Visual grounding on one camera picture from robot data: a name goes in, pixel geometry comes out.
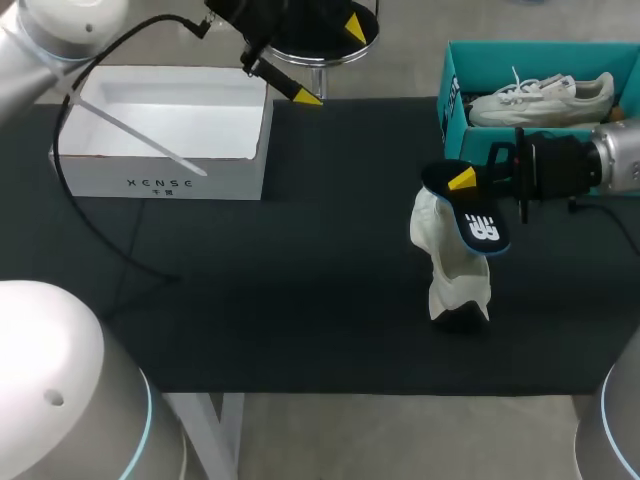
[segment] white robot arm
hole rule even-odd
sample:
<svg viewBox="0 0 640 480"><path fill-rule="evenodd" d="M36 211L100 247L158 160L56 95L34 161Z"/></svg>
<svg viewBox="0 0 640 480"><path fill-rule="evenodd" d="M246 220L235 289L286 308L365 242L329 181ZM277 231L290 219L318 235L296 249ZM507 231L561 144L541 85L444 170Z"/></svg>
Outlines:
<svg viewBox="0 0 640 480"><path fill-rule="evenodd" d="M120 31L128 0L19 0L0 17L0 127L99 54Z"/></svg>

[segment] gray floor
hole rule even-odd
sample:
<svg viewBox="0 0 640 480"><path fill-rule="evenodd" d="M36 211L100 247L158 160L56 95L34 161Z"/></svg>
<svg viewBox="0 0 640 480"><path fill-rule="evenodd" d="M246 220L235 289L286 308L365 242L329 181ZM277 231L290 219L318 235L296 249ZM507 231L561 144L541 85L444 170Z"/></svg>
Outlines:
<svg viewBox="0 0 640 480"><path fill-rule="evenodd" d="M131 2L129 25L157 13L205 13L201 0ZM637 42L639 19L638 0L381 0L380 41L365 59L331 71L330 96L434 95L449 40ZM204 41L162 25L109 63L237 66L241 50L224 25ZM304 70L283 68L309 83ZM240 478L574 480L576 424L570 397L249 395Z"/></svg>
<svg viewBox="0 0 640 480"><path fill-rule="evenodd" d="M158 13L202 18L202 0L130 0L128 26ZM371 6L375 0L360 0ZM437 92L448 41L471 39L629 41L639 39L637 0L380 0L380 41L364 59L333 69L333 98L411 97ZM7 0L0 0L0 8ZM176 25L158 25L107 63L237 66L243 40L228 27L200 41ZM308 72L283 66L309 85ZM48 95L45 101L57 101Z"/></svg>
<svg viewBox="0 0 640 480"><path fill-rule="evenodd" d="M249 395L240 480L575 480L570 397Z"/></svg>

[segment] black cable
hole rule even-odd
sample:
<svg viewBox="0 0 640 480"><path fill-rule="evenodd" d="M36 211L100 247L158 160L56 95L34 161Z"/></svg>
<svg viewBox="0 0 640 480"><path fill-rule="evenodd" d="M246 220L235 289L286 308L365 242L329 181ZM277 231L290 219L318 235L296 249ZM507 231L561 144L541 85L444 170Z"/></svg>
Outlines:
<svg viewBox="0 0 640 480"><path fill-rule="evenodd" d="M209 31L209 28L211 27L211 22L208 19L204 20L200 25L198 25L198 24L192 22L191 20L188 20L186 18L180 17L178 15L166 14L166 15L158 15L156 17L150 18L150 19L140 23L136 27L132 28L131 30L129 30L124 35L122 35L115 42L113 42L109 47L107 47L107 49L104 52L102 52L95 59L93 59L91 61L91 63L89 64L89 66L87 66L82 71L80 76L73 83L73 86L71 87L72 90L75 92L80 87L82 82L84 82L86 80L86 78L89 76L89 74L93 71L94 68L96 68L98 65L100 65L100 63L102 63L102 61L104 61L105 58L107 58L109 55L111 55L111 53L113 53L114 50L116 50L118 47L120 47L123 43L125 43L131 37L133 37L134 35L137 35L140 31L144 30L147 27L150 27L151 25L154 25L154 24L160 23L160 22L165 22L165 21L172 21L172 22L181 23L187 30L189 30L191 33L193 33L196 37L198 37L200 39L204 38L204 36ZM109 250L111 250L113 253L118 255L127 264L129 264L132 267L134 267L134 268L136 268L136 269L138 269L138 270L140 270L142 272L145 272L146 274L151 275L153 277L161 278L161 279L164 279L164 280L166 280L168 282L178 281L180 279L179 276L166 274L166 273L160 272L160 271L158 271L158 270L156 270L156 269L154 269L152 267L144 265L143 263L135 260L130 254L128 254L128 253L124 252L122 249L120 249L115 243L113 243L111 240L109 240L98 229L98 227L96 227L91 222L91 220L89 220L89 217L87 216L87 214L80 208L80 205L78 205L78 202L76 201L75 197L73 196L73 193L71 193L71 189L69 188L69 184L67 183L67 179L64 176L64 172L62 170L62 165L60 163L60 150L59 150L59 148L60 148L59 147L60 133L62 132L62 127L64 125L64 120L65 120L65 117L67 116L67 112L69 111L70 102L71 102L71 97L69 95L66 95L64 100L63 100L63 102L62 102L62 106L60 107L60 112L58 113L58 118L56 120L56 125L55 125L54 131L53 131L53 164L55 166L56 172L58 174L58 179L60 180L60 184L62 185L62 190L63 190L65 196L67 197L67 200L69 200L69 203L71 203L71 206L74 208L74 210L76 211L76 213L78 214L80 219L84 222L84 224L87 226L87 228L89 228L89 230L91 230L93 232L93 234Z"/></svg>
<svg viewBox="0 0 640 480"><path fill-rule="evenodd" d="M638 248L638 245L631 236L631 233L629 233L627 227L625 227L624 223L622 223L622 220L618 218L613 210L604 205L596 205L594 203L581 203L580 205L578 205L575 199L569 200L569 213L578 213L585 210L598 210L607 215L618 226L622 234L625 236L627 242L629 242L631 250L633 250L633 253L640 257L640 248Z"/></svg>

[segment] white cardboard box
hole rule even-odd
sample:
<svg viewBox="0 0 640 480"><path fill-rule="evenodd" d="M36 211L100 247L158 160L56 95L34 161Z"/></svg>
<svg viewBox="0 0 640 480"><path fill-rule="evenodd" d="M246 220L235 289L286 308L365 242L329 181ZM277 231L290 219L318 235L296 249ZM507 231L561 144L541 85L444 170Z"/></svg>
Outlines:
<svg viewBox="0 0 640 480"><path fill-rule="evenodd" d="M260 199L273 114L263 80L232 68L105 66L81 96L208 176L74 106L59 145L75 196Z"/></svg>

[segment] black mat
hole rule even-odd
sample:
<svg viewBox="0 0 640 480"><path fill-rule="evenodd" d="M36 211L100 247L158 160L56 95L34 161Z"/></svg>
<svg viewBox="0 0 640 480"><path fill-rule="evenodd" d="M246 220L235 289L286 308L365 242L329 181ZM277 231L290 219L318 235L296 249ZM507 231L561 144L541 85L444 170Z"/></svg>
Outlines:
<svg viewBox="0 0 640 480"><path fill-rule="evenodd" d="M35 107L0 129L0 279L58 285L100 313L113 307L125 267L63 197L48 159L56 112ZM132 246L140 200L80 203L118 245Z"/></svg>
<svg viewBox="0 0 640 480"><path fill-rule="evenodd" d="M114 331L165 391L592 392L640 320L640 262L598 212L559 202L521 226L509 203L490 328L435 330L408 222L441 157L432 99L279 104L264 201L146 202L135 256L187 280ZM603 202L640 239L639 201ZM120 299L152 285L128 271Z"/></svg>

